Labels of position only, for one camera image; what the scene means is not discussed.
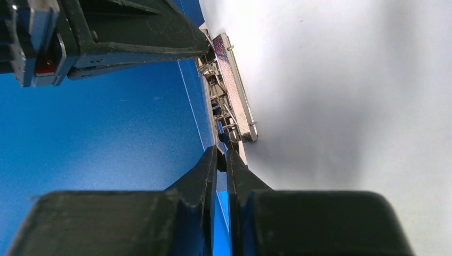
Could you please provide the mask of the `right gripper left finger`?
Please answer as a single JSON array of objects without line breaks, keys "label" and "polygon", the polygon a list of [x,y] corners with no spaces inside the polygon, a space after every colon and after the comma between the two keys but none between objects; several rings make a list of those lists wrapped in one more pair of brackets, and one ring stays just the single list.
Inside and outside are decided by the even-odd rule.
[{"label": "right gripper left finger", "polygon": [[162,191],[55,191],[8,255],[211,255],[218,149]]}]

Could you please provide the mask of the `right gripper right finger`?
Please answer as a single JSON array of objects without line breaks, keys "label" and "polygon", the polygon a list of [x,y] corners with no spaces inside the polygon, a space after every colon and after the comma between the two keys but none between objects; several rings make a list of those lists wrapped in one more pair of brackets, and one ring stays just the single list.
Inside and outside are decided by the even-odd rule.
[{"label": "right gripper right finger", "polygon": [[371,191],[274,190],[226,156],[232,255],[413,255],[392,205]]}]

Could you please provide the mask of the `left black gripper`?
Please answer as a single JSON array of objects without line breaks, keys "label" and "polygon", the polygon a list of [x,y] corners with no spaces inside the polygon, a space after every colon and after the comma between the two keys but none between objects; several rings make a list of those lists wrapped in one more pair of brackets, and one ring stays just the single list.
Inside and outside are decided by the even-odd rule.
[{"label": "left black gripper", "polygon": [[1,1],[1,74],[21,87],[207,53],[205,34],[172,1]]}]

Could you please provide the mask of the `blue plastic folder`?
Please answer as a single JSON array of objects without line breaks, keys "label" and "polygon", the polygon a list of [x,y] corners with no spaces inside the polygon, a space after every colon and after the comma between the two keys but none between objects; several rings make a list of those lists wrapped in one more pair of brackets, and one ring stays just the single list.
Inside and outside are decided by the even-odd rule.
[{"label": "blue plastic folder", "polygon": [[43,195],[163,190],[212,144],[193,60],[38,88],[1,74],[1,255]]}]

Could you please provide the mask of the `metal folder clip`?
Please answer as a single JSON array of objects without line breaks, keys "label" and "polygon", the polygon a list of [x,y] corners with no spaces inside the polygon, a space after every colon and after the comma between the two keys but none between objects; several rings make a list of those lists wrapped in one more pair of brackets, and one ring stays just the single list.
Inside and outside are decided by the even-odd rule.
[{"label": "metal folder clip", "polygon": [[217,145],[232,148],[244,157],[244,144],[258,139],[256,121],[247,99],[233,45],[225,33],[212,37],[199,27],[207,40],[208,52],[196,58],[204,85],[209,119]]}]

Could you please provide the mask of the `white paper sheets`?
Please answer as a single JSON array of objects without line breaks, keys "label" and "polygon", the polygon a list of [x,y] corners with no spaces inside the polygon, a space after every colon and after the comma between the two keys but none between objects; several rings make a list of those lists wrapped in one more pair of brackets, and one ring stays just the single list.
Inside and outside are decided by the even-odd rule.
[{"label": "white paper sheets", "polygon": [[256,122],[274,189],[391,202],[416,255],[451,255],[451,1],[201,1]]}]

